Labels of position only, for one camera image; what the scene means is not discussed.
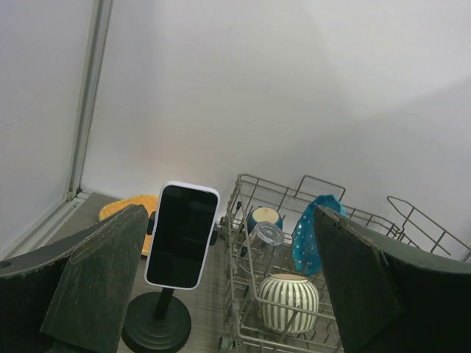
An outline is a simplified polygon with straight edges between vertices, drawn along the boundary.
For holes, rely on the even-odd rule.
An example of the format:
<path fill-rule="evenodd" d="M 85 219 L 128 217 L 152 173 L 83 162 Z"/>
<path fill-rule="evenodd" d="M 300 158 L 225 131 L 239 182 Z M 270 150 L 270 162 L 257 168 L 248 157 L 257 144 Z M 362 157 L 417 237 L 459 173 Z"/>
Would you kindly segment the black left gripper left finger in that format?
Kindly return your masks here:
<path fill-rule="evenodd" d="M 1 261 L 2 352 L 116 352 L 145 238 L 132 207 Z"/>

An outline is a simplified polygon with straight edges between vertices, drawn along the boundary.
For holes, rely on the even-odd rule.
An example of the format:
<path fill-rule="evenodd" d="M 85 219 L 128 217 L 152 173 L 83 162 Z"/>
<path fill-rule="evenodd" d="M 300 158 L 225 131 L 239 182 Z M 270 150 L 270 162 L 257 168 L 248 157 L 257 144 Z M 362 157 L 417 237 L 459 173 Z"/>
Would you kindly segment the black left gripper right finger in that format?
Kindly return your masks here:
<path fill-rule="evenodd" d="M 314 212 L 322 270 L 345 352 L 469 352 L 470 264 Z"/>

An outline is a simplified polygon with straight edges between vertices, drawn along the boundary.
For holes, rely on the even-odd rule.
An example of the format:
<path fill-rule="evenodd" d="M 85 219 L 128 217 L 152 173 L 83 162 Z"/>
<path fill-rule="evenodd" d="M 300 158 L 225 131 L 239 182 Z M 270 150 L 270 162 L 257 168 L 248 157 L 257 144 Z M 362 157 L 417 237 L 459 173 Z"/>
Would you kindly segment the black round-base phone stand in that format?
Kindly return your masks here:
<path fill-rule="evenodd" d="M 189 310 L 174 297 L 181 289 L 159 288 L 129 303 L 121 336 L 133 352 L 178 352 L 191 334 Z"/>

